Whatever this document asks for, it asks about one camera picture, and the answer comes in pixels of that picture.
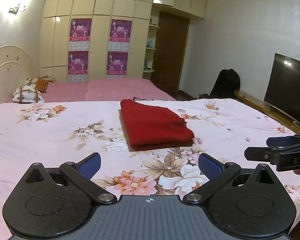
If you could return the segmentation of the black white striped cloth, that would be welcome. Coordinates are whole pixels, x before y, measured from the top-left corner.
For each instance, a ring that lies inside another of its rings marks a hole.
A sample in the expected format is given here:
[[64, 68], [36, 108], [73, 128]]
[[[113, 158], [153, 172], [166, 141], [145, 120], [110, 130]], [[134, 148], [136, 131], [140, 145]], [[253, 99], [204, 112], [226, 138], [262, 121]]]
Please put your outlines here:
[[154, 100], [153, 99], [142, 99], [142, 98], [134, 97], [133, 101], [154, 101]]

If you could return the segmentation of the orange striped pillow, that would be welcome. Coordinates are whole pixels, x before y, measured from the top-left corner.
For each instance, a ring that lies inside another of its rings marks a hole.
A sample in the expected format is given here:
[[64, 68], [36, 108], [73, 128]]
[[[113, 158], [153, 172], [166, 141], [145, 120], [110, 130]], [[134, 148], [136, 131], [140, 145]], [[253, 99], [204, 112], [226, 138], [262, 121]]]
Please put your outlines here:
[[54, 82], [53, 79], [47, 80], [47, 79], [38, 78], [36, 81], [35, 89], [41, 93], [46, 93], [48, 85], [53, 82]]

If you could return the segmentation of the patterned white brown pillow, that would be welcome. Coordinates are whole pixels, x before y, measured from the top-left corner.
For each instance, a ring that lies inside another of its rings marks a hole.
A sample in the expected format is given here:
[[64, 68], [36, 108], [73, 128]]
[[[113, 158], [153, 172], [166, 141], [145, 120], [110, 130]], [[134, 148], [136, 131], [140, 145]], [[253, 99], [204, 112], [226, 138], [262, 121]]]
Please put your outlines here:
[[28, 78], [23, 86], [15, 89], [12, 101], [16, 103], [42, 103], [45, 102], [41, 92], [36, 89], [38, 79]]

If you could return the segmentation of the black backpack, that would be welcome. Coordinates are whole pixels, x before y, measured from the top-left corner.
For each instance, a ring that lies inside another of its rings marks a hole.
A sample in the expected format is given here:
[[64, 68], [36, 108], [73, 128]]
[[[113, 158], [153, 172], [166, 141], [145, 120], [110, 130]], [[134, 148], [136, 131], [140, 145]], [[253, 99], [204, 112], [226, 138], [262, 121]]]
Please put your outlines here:
[[235, 91], [240, 90], [241, 81], [233, 69], [220, 71], [210, 94], [199, 94], [198, 99], [236, 99]]

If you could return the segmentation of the pink poster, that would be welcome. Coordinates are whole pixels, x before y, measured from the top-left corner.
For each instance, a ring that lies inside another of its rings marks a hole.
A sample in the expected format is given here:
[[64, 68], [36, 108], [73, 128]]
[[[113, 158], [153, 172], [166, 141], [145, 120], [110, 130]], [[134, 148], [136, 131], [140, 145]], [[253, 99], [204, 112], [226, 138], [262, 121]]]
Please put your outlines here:
[[70, 42], [90, 41], [91, 18], [73, 18], [70, 23]]
[[68, 74], [86, 75], [88, 73], [89, 51], [70, 51], [68, 55]]
[[110, 42], [129, 42], [132, 29], [132, 21], [129, 20], [111, 20]]
[[109, 51], [107, 59], [107, 76], [126, 76], [128, 53]]

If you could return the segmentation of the pink bed sheet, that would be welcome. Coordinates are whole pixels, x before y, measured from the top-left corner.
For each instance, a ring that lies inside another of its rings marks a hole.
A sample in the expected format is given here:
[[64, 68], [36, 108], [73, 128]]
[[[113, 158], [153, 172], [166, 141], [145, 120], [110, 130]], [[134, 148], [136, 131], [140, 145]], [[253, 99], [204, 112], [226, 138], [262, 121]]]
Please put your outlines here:
[[121, 101], [134, 97], [161, 101], [174, 100], [149, 80], [128, 78], [50, 83], [42, 97], [45, 102]]

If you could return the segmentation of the black flat television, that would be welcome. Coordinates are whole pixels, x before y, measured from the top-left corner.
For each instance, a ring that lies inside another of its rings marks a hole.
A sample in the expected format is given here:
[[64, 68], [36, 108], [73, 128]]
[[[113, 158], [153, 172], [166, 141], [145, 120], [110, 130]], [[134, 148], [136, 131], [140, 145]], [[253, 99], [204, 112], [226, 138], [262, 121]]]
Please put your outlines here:
[[300, 61], [276, 53], [264, 101], [300, 125]]

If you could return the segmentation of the cream wooden headboard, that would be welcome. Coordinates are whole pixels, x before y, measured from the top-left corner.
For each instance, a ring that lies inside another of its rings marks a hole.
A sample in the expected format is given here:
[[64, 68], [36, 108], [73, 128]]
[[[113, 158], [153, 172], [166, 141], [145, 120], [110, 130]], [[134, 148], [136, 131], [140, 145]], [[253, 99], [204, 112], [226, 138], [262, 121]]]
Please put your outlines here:
[[17, 87], [38, 76], [38, 67], [24, 50], [13, 45], [0, 47], [0, 104], [11, 102]]

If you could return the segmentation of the lower right pink poster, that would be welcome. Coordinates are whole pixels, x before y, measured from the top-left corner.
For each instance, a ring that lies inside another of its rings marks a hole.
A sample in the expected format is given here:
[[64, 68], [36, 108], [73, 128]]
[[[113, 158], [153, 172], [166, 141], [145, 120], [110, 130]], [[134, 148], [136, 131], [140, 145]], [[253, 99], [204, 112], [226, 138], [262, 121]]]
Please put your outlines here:
[[126, 76], [128, 53], [109, 51], [107, 59], [107, 76]]

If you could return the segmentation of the upper right pink poster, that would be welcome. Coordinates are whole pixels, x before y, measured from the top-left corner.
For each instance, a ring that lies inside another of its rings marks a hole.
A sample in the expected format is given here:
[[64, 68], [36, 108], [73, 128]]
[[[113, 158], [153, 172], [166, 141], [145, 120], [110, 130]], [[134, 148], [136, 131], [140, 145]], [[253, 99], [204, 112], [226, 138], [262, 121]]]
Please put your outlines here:
[[129, 42], [132, 29], [132, 21], [129, 20], [111, 20], [110, 42]]

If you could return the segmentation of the floral white bed quilt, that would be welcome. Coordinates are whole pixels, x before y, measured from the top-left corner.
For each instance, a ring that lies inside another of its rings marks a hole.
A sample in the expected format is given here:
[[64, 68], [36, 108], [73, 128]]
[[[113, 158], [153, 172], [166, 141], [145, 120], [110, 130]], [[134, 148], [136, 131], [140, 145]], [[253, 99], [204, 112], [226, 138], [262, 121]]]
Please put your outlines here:
[[2, 207], [32, 163], [57, 167], [98, 152], [101, 169], [93, 181], [120, 196], [183, 197], [207, 182], [198, 158], [208, 155], [226, 163], [254, 168], [244, 151], [264, 146], [269, 137], [293, 132], [267, 115], [231, 99], [149, 101], [185, 120], [194, 133], [192, 146], [134, 151], [114, 101], [53, 102], [0, 105], [0, 239], [8, 239]]

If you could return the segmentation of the red knit garment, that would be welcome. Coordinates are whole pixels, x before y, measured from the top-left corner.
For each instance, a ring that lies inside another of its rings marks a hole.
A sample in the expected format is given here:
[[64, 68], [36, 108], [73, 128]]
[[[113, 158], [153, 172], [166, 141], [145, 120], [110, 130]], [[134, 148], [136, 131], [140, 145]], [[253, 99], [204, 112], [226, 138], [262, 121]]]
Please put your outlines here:
[[120, 115], [129, 146], [135, 151], [189, 147], [194, 143], [194, 133], [186, 121], [168, 108], [124, 99]]

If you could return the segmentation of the lower left pink poster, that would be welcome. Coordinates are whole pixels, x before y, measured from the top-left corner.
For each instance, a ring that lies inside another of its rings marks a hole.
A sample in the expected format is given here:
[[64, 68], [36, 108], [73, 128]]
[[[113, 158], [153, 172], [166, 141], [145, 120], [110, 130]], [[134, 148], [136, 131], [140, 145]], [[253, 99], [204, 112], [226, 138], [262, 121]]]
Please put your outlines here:
[[68, 74], [86, 75], [88, 73], [89, 51], [70, 51], [68, 55]]

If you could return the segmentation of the cream built-in wardrobe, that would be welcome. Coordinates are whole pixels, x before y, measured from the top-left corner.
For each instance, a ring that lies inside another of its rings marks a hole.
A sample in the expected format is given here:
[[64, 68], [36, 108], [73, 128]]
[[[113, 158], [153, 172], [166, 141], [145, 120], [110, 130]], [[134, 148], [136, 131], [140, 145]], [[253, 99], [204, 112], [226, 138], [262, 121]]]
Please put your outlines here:
[[[45, 0], [40, 30], [42, 75], [58, 82], [87, 82], [104, 77], [141, 78], [151, 12], [173, 9], [203, 18], [206, 0]], [[91, 18], [90, 41], [70, 42], [73, 18]], [[132, 21], [129, 42], [110, 42], [111, 20]], [[88, 73], [68, 74], [70, 51], [89, 51]], [[107, 76], [109, 51], [128, 53], [126, 76]]]

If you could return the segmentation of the upper left pink poster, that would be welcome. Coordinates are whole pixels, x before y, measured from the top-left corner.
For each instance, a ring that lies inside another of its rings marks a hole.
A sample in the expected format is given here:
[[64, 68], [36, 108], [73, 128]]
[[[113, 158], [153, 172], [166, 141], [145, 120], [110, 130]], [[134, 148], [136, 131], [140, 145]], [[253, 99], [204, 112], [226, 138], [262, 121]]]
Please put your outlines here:
[[91, 18], [73, 18], [70, 23], [70, 42], [90, 41]]

